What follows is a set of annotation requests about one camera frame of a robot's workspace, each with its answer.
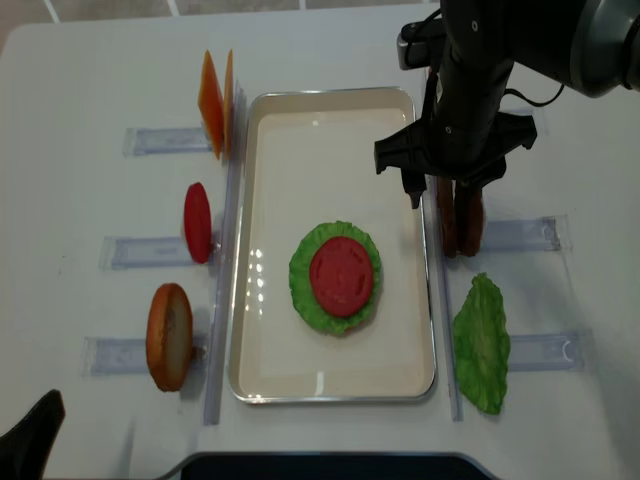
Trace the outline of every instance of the tray rim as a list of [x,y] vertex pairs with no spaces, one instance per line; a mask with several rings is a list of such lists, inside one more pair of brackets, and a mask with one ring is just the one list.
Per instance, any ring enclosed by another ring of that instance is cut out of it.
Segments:
[[[422,256],[424,259],[424,268],[425,268],[425,282],[427,287],[427,312],[429,314],[428,318],[428,331],[431,335],[431,352],[433,356],[433,372],[431,378],[427,379],[427,387],[423,392],[420,392],[417,395],[400,395],[400,396],[312,396],[312,397],[247,397],[244,394],[236,391],[234,382],[231,381],[231,350],[233,348],[233,335],[235,333],[236,321],[235,321],[235,297],[236,297],[236,288],[237,288],[237,280],[238,280],[238,268],[240,263],[240,242],[243,234],[243,229],[246,229],[246,225],[243,225],[242,217],[244,216],[244,202],[246,197],[246,160],[247,160],[247,150],[248,150],[248,139],[249,139],[249,126],[250,120],[252,118],[252,114],[256,106],[263,101],[265,98],[270,97],[281,97],[281,96],[300,96],[300,95],[324,95],[324,94],[343,94],[343,93],[356,93],[363,91],[374,91],[374,90],[394,90],[404,94],[411,103],[411,115],[410,122],[416,121],[416,107],[415,102],[411,95],[407,93],[406,90],[396,87],[396,86],[387,86],[387,87],[365,87],[365,88],[346,88],[346,89],[333,89],[333,90],[300,90],[300,91],[289,91],[289,92],[272,92],[272,93],[263,93],[258,95],[252,102],[249,110],[247,112],[246,117],[246,127],[245,127],[245,143],[243,145],[243,168],[242,168],[242,179],[241,179],[241,188],[240,192],[240,200],[241,204],[238,207],[238,229],[236,232],[236,249],[233,258],[233,285],[231,288],[231,298],[229,299],[229,317],[228,321],[231,322],[230,335],[228,339],[229,343],[229,359],[227,361],[227,376],[229,380],[229,387],[231,389],[231,393],[235,398],[240,400],[241,402],[247,405],[280,405],[280,404],[298,404],[298,403],[408,403],[408,402],[418,402],[426,399],[431,393],[433,387],[435,386],[436,373],[438,370],[437,363],[437,355],[436,355],[436,345],[435,345],[435,330],[433,325],[433,306],[432,306],[432,286],[431,286],[431,278],[429,274],[429,255],[428,255],[428,242],[427,242],[427,221],[426,221],[426,210],[424,206],[425,198],[431,199],[431,196],[424,192],[420,197],[420,233],[422,236]],[[431,181],[427,179],[427,190],[431,188]]]

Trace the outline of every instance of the table surface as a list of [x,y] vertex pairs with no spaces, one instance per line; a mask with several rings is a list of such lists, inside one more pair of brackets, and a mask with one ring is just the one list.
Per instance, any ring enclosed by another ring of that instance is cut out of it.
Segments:
[[[61,390],[67,417],[46,477],[159,477],[213,451],[457,452],[500,478],[640,475],[640,97],[622,89],[597,100],[565,92],[545,109],[548,135],[510,155],[506,178],[486,190],[490,217],[569,215],[567,268],[595,344],[589,372],[510,375],[498,418],[465,400],[464,421],[454,423],[436,302],[436,387],[417,404],[249,407],[225,381],[221,423],[202,427],[197,382],[162,394],[144,375],[79,374],[85,336],[144,335],[160,283],[181,283],[205,319],[212,313],[202,269],[98,268],[105,235],[175,235],[187,185],[204,181],[211,193],[221,184],[208,155],[123,158],[125,128],[197,125],[206,48],[222,64],[233,47],[249,101],[397,85],[420,105],[424,72],[397,68],[395,39],[430,8],[40,25],[11,35],[0,60],[0,431]],[[535,99],[556,90],[523,67],[510,85]]]

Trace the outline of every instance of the white tray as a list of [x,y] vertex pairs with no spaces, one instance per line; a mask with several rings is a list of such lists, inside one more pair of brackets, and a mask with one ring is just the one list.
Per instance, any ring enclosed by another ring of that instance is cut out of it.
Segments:
[[[422,208],[373,145],[414,120],[396,88],[268,94],[249,113],[229,377],[248,403],[412,400],[435,377]],[[344,220],[380,252],[370,323],[319,333],[294,310],[289,260],[322,222]]]

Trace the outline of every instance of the green lettuce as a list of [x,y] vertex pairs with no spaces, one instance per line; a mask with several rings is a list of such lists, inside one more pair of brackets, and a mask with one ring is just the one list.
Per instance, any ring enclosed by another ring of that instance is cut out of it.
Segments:
[[456,378],[479,410],[497,415],[507,393],[511,341],[500,289],[480,273],[453,321]]
[[[330,238],[351,237],[359,242],[369,254],[373,266],[373,291],[367,303],[357,313],[346,318],[328,314],[316,301],[309,280],[311,260],[318,249]],[[322,332],[341,335],[347,329],[367,320],[375,309],[375,299],[380,292],[382,263],[380,254],[368,233],[349,222],[321,223],[305,236],[289,262],[289,288],[293,308],[312,328]]]

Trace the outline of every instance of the black object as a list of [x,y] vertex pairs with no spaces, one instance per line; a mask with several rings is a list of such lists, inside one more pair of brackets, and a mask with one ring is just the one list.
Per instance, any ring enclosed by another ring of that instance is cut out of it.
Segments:
[[182,480],[231,478],[278,480],[490,480],[471,461],[426,454],[209,454],[182,470]]
[[64,416],[62,396],[51,390],[0,437],[0,478],[40,480]]
[[498,112],[505,92],[517,92],[506,89],[514,62],[592,97],[620,84],[640,90],[640,0],[567,0],[562,7],[553,0],[442,0],[441,6],[442,20],[434,12],[402,28],[398,59],[405,70],[431,67],[442,92],[436,95],[430,76],[422,118],[375,144],[376,172],[401,168],[413,208],[417,175],[478,189],[504,175],[507,153],[532,147],[533,118]]

